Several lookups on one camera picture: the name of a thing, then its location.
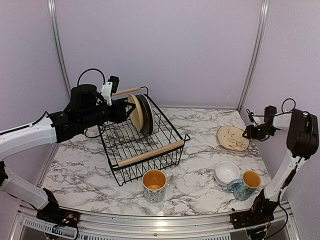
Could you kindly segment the white bowl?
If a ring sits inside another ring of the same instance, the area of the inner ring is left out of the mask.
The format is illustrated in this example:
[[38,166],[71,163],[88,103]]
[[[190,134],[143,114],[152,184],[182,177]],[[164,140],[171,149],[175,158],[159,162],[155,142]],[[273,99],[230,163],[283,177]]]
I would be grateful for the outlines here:
[[241,172],[237,165],[229,161],[221,161],[215,166],[215,179],[223,187],[235,179],[239,179]]

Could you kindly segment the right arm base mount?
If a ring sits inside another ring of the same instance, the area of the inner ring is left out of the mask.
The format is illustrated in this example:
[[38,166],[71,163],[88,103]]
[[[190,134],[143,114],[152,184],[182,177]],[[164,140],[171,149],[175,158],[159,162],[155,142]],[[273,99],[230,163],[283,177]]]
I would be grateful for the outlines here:
[[275,219],[273,214],[265,215],[254,213],[251,210],[233,212],[230,215],[230,221],[234,229],[253,227],[256,225],[271,222]]

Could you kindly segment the plain cream yellow plate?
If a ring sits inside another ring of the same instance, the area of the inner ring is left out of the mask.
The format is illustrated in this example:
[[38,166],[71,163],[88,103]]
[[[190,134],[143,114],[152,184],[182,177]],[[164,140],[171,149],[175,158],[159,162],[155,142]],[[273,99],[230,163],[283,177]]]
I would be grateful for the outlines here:
[[138,100],[138,98],[134,94],[129,94],[127,101],[131,104],[135,105],[134,110],[130,114],[130,119],[133,124],[133,126],[136,128],[138,132],[140,132],[143,128],[144,124],[144,117],[143,117],[143,111],[141,104]]

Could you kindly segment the black wire dish rack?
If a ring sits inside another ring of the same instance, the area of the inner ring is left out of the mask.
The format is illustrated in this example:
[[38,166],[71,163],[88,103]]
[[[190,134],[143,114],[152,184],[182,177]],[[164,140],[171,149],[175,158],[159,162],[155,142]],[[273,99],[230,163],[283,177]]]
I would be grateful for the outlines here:
[[167,170],[180,163],[188,134],[181,135],[164,112],[146,95],[153,108],[154,132],[144,136],[131,118],[107,122],[98,128],[109,169],[119,186],[133,182],[149,170]]

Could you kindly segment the cream gold rimmed plate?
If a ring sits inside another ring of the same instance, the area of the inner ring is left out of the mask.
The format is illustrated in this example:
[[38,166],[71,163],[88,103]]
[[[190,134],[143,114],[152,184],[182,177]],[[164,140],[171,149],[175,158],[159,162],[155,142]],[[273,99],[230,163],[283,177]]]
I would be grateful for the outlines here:
[[244,131],[236,126],[224,125],[216,132],[216,139],[220,146],[227,150],[243,152],[248,149],[250,141],[243,137]]

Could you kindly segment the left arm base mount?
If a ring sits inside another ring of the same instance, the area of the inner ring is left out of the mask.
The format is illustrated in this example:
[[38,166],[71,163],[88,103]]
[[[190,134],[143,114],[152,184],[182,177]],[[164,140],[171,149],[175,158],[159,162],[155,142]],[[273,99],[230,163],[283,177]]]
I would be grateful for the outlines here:
[[78,211],[71,211],[66,209],[58,209],[55,212],[45,212],[40,210],[36,217],[40,220],[52,223],[59,226],[67,226],[75,228],[78,226],[80,213]]

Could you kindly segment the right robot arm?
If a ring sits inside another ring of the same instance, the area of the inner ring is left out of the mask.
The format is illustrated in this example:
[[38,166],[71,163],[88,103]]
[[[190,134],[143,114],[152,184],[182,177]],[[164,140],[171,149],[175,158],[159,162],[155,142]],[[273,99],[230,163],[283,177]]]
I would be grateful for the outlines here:
[[316,115],[296,108],[287,112],[277,112],[275,106],[264,109],[264,120],[255,123],[256,114],[247,111],[251,125],[242,136],[248,140],[266,141],[276,131],[287,131],[286,155],[272,181],[259,193],[253,202],[247,219],[258,224],[267,214],[272,214],[280,203],[281,197],[301,166],[314,155],[319,148],[319,128]]

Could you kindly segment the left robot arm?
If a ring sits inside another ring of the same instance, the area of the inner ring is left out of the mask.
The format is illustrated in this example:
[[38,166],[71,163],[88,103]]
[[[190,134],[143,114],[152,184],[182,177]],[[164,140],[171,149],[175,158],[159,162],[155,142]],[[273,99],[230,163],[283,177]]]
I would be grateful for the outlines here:
[[63,219],[63,211],[53,194],[37,187],[12,172],[4,160],[14,154],[42,145],[62,143],[93,126],[106,122],[122,123],[129,118],[135,104],[125,100],[112,100],[116,87],[109,82],[97,91],[93,84],[81,84],[71,89],[70,102],[63,111],[43,117],[36,123],[3,131],[0,134],[0,189],[21,199],[44,215],[53,223]]

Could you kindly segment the grey reindeer plate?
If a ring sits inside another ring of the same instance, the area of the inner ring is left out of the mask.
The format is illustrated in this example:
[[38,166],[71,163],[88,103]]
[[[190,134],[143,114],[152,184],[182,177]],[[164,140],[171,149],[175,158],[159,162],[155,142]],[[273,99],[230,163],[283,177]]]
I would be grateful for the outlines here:
[[141,133],[144,136],[149,136],[152,131],[152,118],[151,111],[147,101],[147,98],[144,94],[139,94],[136,96],[140,102],[142,112],[143,112],[143,127],[141,129]]

